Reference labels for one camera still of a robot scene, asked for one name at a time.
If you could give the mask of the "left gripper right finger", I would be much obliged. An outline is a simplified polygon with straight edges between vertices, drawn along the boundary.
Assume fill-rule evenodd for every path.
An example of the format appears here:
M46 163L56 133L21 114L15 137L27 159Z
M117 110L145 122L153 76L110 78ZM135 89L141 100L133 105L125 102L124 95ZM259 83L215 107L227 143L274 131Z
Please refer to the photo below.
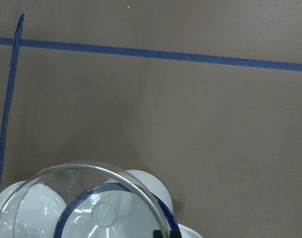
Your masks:
M170 231L169 238L181 238L181 232L179 232L179 231Z

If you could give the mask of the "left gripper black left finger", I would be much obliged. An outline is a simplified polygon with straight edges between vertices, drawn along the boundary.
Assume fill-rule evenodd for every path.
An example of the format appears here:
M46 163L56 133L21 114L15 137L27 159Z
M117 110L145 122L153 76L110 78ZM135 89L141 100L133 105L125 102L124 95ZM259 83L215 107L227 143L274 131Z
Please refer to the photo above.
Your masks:
M162 234L161 230L154 230L153 238L163 238L163 234Z

